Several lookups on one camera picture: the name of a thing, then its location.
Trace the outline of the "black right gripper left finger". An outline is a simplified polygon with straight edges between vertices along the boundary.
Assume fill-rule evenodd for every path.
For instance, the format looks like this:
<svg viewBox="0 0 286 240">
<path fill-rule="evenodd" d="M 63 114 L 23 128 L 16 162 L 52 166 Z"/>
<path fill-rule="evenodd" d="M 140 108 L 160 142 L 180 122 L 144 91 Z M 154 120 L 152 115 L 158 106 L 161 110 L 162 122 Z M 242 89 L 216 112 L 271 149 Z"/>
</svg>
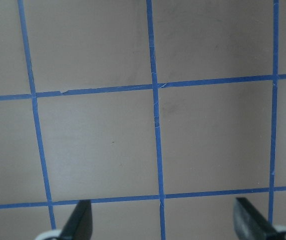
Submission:
<svg viewBox="0 0 286 240">
<path fill-rule="evenodd" d="M 60 240 L 90 240 L 93 234 L 93 217 L 90 200 L 77 203 L 72 214 L 64 225 Z"/>
</svg>

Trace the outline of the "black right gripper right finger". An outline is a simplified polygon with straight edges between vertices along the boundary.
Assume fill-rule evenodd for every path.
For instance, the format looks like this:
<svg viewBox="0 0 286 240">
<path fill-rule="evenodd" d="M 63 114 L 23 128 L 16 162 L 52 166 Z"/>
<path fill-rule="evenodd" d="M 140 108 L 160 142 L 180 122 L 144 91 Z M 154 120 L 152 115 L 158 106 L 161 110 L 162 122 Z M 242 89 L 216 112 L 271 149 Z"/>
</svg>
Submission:
<svg viewBox="0 0 286 240">
<path fill-rule="evenodd" d="M 233 204 L 233 227 L 238 239 L 276 240 L 279 233 L 245 197 Z"/>
</svg>

